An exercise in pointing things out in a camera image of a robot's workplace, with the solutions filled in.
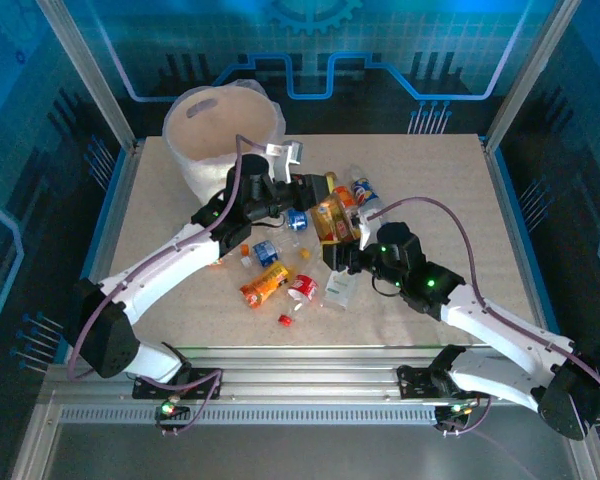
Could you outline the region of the white green label bottle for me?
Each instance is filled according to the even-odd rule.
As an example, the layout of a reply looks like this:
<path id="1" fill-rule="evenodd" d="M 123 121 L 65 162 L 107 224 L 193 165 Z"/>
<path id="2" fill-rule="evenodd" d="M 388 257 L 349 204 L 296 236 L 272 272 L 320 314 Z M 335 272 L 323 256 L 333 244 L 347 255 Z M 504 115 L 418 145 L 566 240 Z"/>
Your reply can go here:
<path id="1" fill-rule="evenodd" d="M 346 271 L 332 271 L 324 290 L 323 305 L 346 310 L 355 292 L 356 277 Z"/>

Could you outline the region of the small blue label bottle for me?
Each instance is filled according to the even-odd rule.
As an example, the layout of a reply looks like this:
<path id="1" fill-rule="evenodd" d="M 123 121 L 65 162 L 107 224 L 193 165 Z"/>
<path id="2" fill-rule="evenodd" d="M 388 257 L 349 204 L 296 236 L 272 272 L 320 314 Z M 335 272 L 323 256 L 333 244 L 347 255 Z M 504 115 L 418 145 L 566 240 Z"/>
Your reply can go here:
<path id="1" fill-rule="evenodd" d="M 292 254 L 299 247 L 300 242 L 292 239 L 263 240 L 249 248 L 249 252 L 242 256 L 241 263 L 245 268 L 252 266 L 267 268 L 276 261 L 289 265 Z"/>

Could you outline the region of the aluminium blue table side rail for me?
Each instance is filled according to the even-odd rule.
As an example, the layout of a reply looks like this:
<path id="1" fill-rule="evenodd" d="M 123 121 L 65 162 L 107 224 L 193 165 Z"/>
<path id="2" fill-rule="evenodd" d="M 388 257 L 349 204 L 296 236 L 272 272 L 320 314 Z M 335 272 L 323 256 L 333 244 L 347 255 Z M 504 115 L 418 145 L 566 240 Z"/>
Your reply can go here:
<path id="1" fill-rule="evenodd" d="M 109 276 L 144 145 L 141 139 L 133 153 L 118 155 L 79 279 Z"/>
<path id="2" fill-rule="evenodd" d="M 528 300 L 532 318 L 541 327 L 559 331 L 545 282 L 542 278 L 530 234 L 513 188 L 509 171 L 499 149 L 487 148 L 487 137 L 479 136 L 489 177 L 503 217 L 513 256 Z"/>

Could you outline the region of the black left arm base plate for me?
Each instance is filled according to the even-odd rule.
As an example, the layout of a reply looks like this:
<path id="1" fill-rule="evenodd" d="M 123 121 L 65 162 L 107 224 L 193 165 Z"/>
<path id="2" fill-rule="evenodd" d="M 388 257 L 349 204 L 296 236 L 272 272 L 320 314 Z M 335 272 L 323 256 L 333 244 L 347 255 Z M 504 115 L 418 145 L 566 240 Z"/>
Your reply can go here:
<path id="1" fill-rule="evenodd" d="M 170 396 L 179 396 L 181 400 L 204 400 L 211 391 L 215 375 L 222 374 L 221 369 L 183 367 L 167 382 L 170 389 L 156 386 L 140 377 L 134 381 L 133 399 L 165 400 Z"/>

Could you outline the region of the red label cola bottle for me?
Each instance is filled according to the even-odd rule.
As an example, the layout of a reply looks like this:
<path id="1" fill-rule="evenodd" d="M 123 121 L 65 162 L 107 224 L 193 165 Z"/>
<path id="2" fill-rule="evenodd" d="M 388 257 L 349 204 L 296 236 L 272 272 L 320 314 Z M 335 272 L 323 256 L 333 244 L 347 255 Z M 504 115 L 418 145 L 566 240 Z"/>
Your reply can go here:
<path id="1" fill-rule="evenodd" d="M 317 290 L 318 284 L 311 276 L 298 274 L 287 289 L 278 323 L 288 327 L 300 321 L 314 303 Z"/>

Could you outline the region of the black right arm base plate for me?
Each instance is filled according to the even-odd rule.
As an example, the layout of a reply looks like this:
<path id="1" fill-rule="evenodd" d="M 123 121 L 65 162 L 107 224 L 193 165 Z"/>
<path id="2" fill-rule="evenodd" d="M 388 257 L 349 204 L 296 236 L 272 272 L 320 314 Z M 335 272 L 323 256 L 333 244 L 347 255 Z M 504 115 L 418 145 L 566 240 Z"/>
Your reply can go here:
<path id="1" fill-rule="evenodd" d="M 402 365 L 396 370 L 400 396 L 405 399 L 473 399 L 478 392 L 460 389 L 448 371 Z"/>

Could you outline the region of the small orange cap bottle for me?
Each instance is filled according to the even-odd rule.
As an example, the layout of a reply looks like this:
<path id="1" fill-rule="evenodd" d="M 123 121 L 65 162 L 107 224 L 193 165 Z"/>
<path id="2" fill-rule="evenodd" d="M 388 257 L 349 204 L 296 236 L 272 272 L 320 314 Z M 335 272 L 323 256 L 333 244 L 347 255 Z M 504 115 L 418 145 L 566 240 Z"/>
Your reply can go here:
<path id="1" fill-rule="evenodd" d="M 210 267 L 222 266 L 227 268 L 234 268 L 238 265 L 241 265 L 243 268 L 252 266 L 251 249 L 246 243 L 240 244 L 221 258 L 216 259 L 209 264 Z"/>

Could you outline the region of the aluminium frame post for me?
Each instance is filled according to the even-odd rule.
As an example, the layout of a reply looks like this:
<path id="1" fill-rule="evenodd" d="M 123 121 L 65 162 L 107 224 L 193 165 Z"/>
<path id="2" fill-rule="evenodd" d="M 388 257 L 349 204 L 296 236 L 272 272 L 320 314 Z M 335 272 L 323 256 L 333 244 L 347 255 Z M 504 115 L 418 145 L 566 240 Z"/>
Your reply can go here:
<path id="1" fill-rule="evenodd" d="M 484 150 L 494 155 L 525 100 L 543 73 L 582 0 L 555 0 L 538 38 L 505 96 L 486 135 Z"/>
<path id="2" fill-rule="evenodd" d="M 64 1 L 36 0 L 36 3 L 114 137 L 126 153 L 133 153 L 136 136 Z"/>

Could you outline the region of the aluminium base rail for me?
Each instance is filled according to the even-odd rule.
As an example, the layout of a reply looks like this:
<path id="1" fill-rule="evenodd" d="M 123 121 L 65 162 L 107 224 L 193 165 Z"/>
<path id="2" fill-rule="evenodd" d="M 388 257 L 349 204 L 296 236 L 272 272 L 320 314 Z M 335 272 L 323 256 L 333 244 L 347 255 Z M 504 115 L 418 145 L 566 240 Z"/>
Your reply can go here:
<path id="1" fill-rule="evenodd" d="M 425 347 L 216 347 L 187 348 L 193 367 L 221 372 L 223 404 L 374 404 L 401 402 L 396 374 L 408 365 L 426 368 L 440 348 Z M 470 345 L 452 363 L 462 381 L 478 391 L 504 397 L 551 382 L 560 359 L 542 349 L 522 349 L 534 373 L 485 345 Z"/>

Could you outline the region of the orange yellow juice bottle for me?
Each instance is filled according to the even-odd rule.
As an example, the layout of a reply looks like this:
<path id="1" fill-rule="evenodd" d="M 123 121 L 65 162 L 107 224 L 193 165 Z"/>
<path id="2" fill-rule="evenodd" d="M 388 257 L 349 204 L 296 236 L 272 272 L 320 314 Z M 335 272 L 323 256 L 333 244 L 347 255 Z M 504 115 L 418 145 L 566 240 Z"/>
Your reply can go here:
<path id="1" fill-rule="evenodd" d="M 239 288 L 246 304 L 252 308 L 260 307 L 282 285 L 291 280 L 294 273 L 281 261 L 274 261 L 257 277 Z"/>

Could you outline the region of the blue red label bottle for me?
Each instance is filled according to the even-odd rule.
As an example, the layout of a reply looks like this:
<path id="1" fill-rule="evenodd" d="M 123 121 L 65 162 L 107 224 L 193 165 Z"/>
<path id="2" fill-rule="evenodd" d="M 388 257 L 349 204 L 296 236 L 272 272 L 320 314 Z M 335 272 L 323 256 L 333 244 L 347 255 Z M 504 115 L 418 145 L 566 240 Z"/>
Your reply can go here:
<path id="1" fill-rule="evenodd" d="M 348 176 L 350 189 L 361 218 L 368 219 L 386 207 L 361 167 L 351 165 L 348 169 Z"/>

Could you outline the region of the large blue label bottle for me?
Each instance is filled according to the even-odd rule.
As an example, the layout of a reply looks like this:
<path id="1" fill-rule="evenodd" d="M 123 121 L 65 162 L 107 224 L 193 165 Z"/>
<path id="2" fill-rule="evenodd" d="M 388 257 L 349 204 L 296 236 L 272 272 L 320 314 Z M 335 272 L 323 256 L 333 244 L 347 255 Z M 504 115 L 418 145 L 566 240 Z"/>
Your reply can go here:
<path id="1" fill-rule="evenodd" d="M 299 233 L 306 231 L 309 228 L 309 224 L 309 217 L 305 212 L 289 209 L 282 213 L 281 219 L 277 222 L 256 222 L 255 226 L 273 229 L 288 229 L 292 232 Z"/>

